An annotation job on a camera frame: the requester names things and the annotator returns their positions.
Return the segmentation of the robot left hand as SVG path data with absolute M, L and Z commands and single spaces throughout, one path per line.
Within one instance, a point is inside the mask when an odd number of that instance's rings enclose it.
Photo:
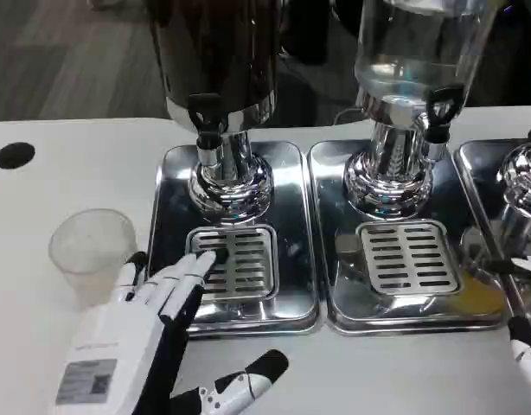
M 239 414 L 266 393 L 289 367 L 277 349 L 210 388 L 172 393 L 205 284 L 227 256 L 186 254 L 144 280 L 145 254 L 133 254 L 110 299 L 83 314 L 50 413 Z

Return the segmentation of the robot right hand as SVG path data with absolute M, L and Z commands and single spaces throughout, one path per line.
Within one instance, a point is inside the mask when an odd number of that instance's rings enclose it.
M 531 255 L 510 259 L 492 259 L 485 263 L 487 272 L 501 276 L 501 286 L 511 312 L 507 328 L 515 363 L 521 370 L 531 390 L 531 324 L 528 320 L 521 295 L 515 287 L 513 275 L 521 269 L 531 277 Z

